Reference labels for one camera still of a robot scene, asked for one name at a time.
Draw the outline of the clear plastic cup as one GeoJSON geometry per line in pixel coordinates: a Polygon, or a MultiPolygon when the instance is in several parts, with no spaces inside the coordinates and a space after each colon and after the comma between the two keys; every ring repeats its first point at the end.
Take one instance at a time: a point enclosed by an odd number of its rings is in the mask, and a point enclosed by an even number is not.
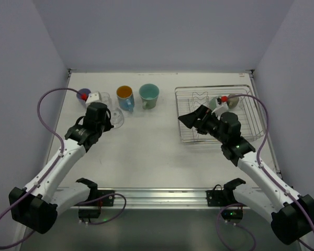
{"type": "Polygon", "coordinates": [[[114,129],[120,128],[124,124],[125,118],[120,108],[111,110],[110,122],[114,126],[114,129]]]}
{"type": "Polygon", "coordinates": [[[107,107],[112,110],[113,108],[113,102],[112,102],[112,99],[110,97],[110,94],[107,93],[107,92],[101,92],[100,93],[101,95],[101,100],[102,100],[102,103],[106,104],[107,107]]]}

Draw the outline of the purple plastic cup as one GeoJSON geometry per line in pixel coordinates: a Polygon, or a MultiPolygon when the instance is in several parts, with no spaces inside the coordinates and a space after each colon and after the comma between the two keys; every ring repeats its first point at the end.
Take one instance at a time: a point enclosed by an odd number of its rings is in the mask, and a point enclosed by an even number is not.
{"type": "Polygon", "coordinates": [[[91,90],[88,88],[83,88],[78,90],[78,93],[76,94],[76,98],[78,99],[79,103],[86,108],[86,101],[91,93],[91,90]]]}

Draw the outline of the blue cup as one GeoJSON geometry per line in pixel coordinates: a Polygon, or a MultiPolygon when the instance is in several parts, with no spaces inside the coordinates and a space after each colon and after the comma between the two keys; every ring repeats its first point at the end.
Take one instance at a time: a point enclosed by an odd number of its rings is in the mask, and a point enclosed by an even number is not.
{"type": "Polygon", "coordinates": [[[133,112],[134,110],[134,96],[131,87],[129,86],[120,86],[117,91],[117,98],[119,106],[122,110],[133,112]]]}

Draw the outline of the large green cup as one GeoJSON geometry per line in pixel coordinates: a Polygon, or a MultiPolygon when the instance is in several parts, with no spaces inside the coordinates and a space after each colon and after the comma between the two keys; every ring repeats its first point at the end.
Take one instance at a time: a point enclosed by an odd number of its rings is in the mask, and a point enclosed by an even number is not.
{"type": "Polygon", "coordinates": [[[160,94],[159,88],[154,84],[144,84],[139,88],[143,109],[153,109],[160,94]]]}

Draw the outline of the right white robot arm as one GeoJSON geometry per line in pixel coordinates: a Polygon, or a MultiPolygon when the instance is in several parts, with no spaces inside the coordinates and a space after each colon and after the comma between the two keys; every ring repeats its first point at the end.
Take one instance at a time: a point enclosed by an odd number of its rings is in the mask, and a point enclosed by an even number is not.
{"type": "Polygon", "coordinates": [[[225,184],[227,198],[241,203],[264,218],[276,237],[289,245],[310,232],[314,233],[314,199],[302,196],[271,171],[256,150],[242,135],[238,116],[224,112],[217,117],[208,107],[178,117],[189,129],[209,134],[221,143],[227,160],[246,173],[260,188],[254,191],[244,181],[225,184]]]}

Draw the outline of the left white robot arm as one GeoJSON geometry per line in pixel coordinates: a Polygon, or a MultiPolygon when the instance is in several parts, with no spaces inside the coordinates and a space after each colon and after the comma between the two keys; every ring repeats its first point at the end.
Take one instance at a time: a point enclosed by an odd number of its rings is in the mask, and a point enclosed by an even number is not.
{"type": "Polygon", "coordinates": [[[97,183],[78,179],[62,196],[56,190],[71,168],[97,143],[104,132],[113,128],[111,112],[102,102],[88,105],[84,116],[70,127],[56,155],[23,188],[8,195],[13,220],[44,234],[68,208],[97,198],[97,183]]]}

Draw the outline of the small mint green cup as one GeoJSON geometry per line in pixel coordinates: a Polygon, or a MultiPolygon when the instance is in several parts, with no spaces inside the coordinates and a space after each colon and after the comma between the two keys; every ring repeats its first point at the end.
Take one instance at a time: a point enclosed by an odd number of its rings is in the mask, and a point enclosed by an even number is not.
{"type": "Polygon", "coordinates": [[[217,107],[220,106],[220,104],[218,103],[218,98],[219,96],[215,96],[213,97],[209,103],[208,103],[208,107],[211,109],[211,110],[215,110],[217,107]]]}

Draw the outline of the beige cup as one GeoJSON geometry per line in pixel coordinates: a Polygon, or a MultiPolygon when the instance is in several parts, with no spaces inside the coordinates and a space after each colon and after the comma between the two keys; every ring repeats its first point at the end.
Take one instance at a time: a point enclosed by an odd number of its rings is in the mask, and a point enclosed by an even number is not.
{"type": "Polygon", "coordinates": [[[239,97],[235,97],[235,94],[227,96],[227,106],[229,109],[234,109],[239,103],[239,97]]]}

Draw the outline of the right black controller box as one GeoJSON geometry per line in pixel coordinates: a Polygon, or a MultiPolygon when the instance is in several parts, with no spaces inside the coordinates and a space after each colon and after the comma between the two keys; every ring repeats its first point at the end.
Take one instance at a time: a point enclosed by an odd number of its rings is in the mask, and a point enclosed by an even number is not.
{"type": "Polygon", "coordinates": [[[221,216],[224,221],[239,224],[243,219],[243,210],[237,209],[225,209],[222,211],[221,216]]]}

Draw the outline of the black controller box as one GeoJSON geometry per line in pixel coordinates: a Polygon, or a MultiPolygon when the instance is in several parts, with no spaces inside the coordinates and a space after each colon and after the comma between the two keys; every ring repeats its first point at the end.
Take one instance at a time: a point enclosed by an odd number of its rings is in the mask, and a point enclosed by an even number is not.
{"type": "Polygon", "coordinates": [[[243,219],[243,210],[237,209],[225,209],[222,211],[221,216],[224,221],[239,224],[243,219]]]}
{"type": "Polygon", "coordinates": [[[91,219],[98,219],[101,214],[100,209],[79,209],[78,218],[82,222],[91,223],[91,219]]]}

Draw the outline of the left black controller box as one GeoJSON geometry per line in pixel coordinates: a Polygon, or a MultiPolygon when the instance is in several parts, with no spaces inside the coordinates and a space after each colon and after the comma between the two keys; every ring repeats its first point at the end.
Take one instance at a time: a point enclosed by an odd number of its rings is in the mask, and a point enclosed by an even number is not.
{"type": "Polygon", "coordinates": [[[82,222],[91,223],[91,219],[98,219],[101,214],[100,209],[79,209],[78,218],[82,222]]]}

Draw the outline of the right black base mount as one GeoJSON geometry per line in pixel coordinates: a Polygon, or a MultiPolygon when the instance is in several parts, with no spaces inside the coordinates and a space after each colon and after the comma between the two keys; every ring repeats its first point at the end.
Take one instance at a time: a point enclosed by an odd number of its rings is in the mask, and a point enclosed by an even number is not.
{"type": "Polygon", "coordinates": [[[223,186],[220,184],[215,185],[212,189],[206,190],[207,206],[209,207],[225,207],[231,204],[238,203],[233,195],[234,190],[246,184],[241,178],[233,179],[223,186]]]}

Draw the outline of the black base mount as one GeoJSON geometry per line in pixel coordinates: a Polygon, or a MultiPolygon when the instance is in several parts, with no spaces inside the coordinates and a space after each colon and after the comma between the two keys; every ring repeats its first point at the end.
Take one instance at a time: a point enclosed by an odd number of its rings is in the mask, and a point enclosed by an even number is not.
{"type": "Polygon", "coordinates": [[[92,194],[89,196],[88,201],[98,199],[102,196],[104,196],[104,198],[102,200],[89,203],[88,205],[95,207],[112,207],[114,205],[114,193],[114,190],[96,189],[92,191],[92,194]]]}
{"type": "Polygon", "coordinates": [[[220,184],[215,185],[212,189],[206,190],[207,206],[209,207],[225,207],[231,204],[238,203],[233,195],[234,190],[246,184],[241,178],[233,179],[223,186],[220,184]]]}

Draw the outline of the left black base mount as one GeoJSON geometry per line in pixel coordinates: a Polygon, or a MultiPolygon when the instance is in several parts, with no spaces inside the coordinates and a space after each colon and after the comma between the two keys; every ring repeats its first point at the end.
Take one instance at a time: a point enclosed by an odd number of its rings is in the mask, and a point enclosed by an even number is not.
{"type": "Polygon", "coordinates": [[[112,207],[114,205],[114,193],[114,190],[96,189],[92,191],[92,194],[89,196],[88,201],[98,199],[102,196],[104,196],[104,198],[102,200],[89,203],[88,205],[95,207],[112,207]]]}

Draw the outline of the aluminium mounting rail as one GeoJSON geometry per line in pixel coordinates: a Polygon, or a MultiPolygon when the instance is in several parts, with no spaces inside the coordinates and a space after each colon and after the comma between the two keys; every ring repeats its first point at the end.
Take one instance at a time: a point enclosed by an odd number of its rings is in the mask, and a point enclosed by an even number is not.
{"type": "MultiPolygon", "coordinates": [[[[97,188],[99,190],[114,190],[114,205],[112,208],[121,209],[123,206],[130,209],[206,209],[219,208],[207,206],[206,188],[200,189],[167,189],[167,188],[97,188]]],[[[89,192],[91,190],[84,185],[77,185],[76,188],[67,187],[58,189],[51,203],[58,205],[60,212],[71,207],[80,209],[93,209],[95,206],[89,206],[89,192]]]]}

